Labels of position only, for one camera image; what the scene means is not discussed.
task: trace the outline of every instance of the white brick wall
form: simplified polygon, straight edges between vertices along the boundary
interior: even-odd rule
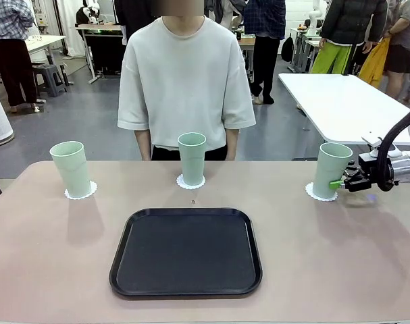
[[[320,0],[320,9],[322,11],[322,16],[325,17],[326,12],[326,2]],[[286,38],[290,34],[291,28],[297,28],[299,24],[304,24],[306,19],[309,19],[308,13],[313,10],[313,0],[286,0]]]

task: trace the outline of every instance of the brown shorts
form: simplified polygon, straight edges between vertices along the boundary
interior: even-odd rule
[[[401,45],[389,46],[385,71],[410,73],[410,51]]]

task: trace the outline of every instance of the cup rim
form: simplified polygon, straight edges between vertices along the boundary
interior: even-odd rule
[[[332,155],[332,154],[330,154],[330,153],[328,153],[328,152],[325,152],[322,147],[323,147],[323,146],[326,146],[326,145],[329,145],[329,144],[338,145],[338,146],[343,146],[344,148],[346,148],[346,149],[348,149],[348,150],[350,151],[350,154],[341,157],[341,156],[338,156],[338,155]],[[353,151],[352,151],[352,149],[351,149],[350,147],[348,147],[348,146],[346,146],[346,145],[343,145],[343,144],[340,144],[340,143],[335,143],[335,142],[323,143],[322,145],[320,145],[320,151],[321,151],[323,154],[326,154],[326,155],[329,156],[329,157],[335,157],[336,159],[347,159],[347,158],[353,156]]]
[[[182,136],[184,136],[184,135],[189,135],[189,134],[202,135],[202,136],[204,137],[204,140],[203,140],[202,143],[194,144],[194,145],[182,143],[182,142],[180,141],[180,138],[181,138]],[[203,135],[202,133],[198,133],[198,132],[183,133],[183,134],[179,135],[179,137],[178,137],[178,144],[181,144],[181,145],[183,145],[183,146],[199,146],[199,145],[202,145],[202,144],[205,144],[205,143],[206,143],[206,136]]]
[[[59,146],[59,145],[67,144],[67,143],[77,143],[77,144],[80,145],[80,148],[79,148],[77,151],[73,152],[73,153],[65,154],[65,155],[54,154],[54,153],[52,152],[52,150],[53,150],[55,147],[57,147],[57,146]],[[57,143],[56,145],[53,145],[52,148],[50,148],[50,151],[49,151],[49,152],[50,152],[50,155],[53,156],[53,157],[70,157],[70,156],[72,156],[72,155],[75,155],[75,154],[77,154],[77,153],[83,151],[83,149],[84,149],[83,143],[78,142],[77,140],[67,140],[66,142],[61,142],[61,143]]]

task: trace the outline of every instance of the tray rim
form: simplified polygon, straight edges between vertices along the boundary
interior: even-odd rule
[[[127,234],[130,232],[132,224],[135,221],[139,220],[140,218],[149,216],[151,214],[151,211],[165,211],[168,215],[170,215],[170,214],[177,213],[177,211],[179,210],[194,211],[196,213],[203,213],[204,211],[219,210],[219,211],[225,211],[225,215],[240,215],[244,219],[244,222],[247,227],[250,251],[252,252],[251,257],[253,259],[253,267],[254,267],[255,274],[256,274],[255,280],[251,286],[243,290],[240,290],[240,291],[237,290],[233,292],[220,292],[220,293],[217,292],[217,293],[210,293],[210,294],[194,293],[194,292],[173,293],[173,294],[168,294],[168,293],[150,294],[150,293],[137,292],[137,293],[131,294],[130,292],[126,292],[123,289],[121,289],[121,287],[119,287],[118,281],[117,281],[117,274],[118,274],[120,263],[122,261],[123,251],[128,241],[129,235]],[[125,223],[125,226],[122,231],[121,238],[120,238],[120,242],[116,249],[113,263],[111,265],[111,269],[109,272],[109,282],[110,282],[110,286],[113,289],[113,291],[123,297],[130,297],[130,298],[136,298],[136,297],[137,298],[149,298],[149,297],[171,298],[171,297],[183,297],[183,296],[190,296],[190,297],[201,297],[201,296],[212,297],[214,296],[216,298],[217,297],[221,298],[222,296],[244,296],[244,295],[250,294],[251,292],[253,292],[259,287],[262,277],[263,277],[263,271],[262,271],[261,261],[259,257],[259,250],[257,249],[257,243],[255,239],[253,224],[250,218],[245,213],[243,213],[242,211],[238,209],[230,208],[230,207],[224,207],[224,208],[146,208],[146,209],[141,209],[133,213],[131,216],[129,216],[129,218],[127,219],[127,222]]]

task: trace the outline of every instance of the gray stool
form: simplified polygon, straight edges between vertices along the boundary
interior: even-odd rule
[[[37,75],[41,75],[44,80],[44,84],[38,85],[36,80]],[[57,71],[56,65],[52,64],[40,64],[34,66],[34,77],[36,89],[39,91],[45,91],[49,94],[50,97],[59,96],[59,92],[62,90],[67,90],[65,84],[62,81],[62,78]]]

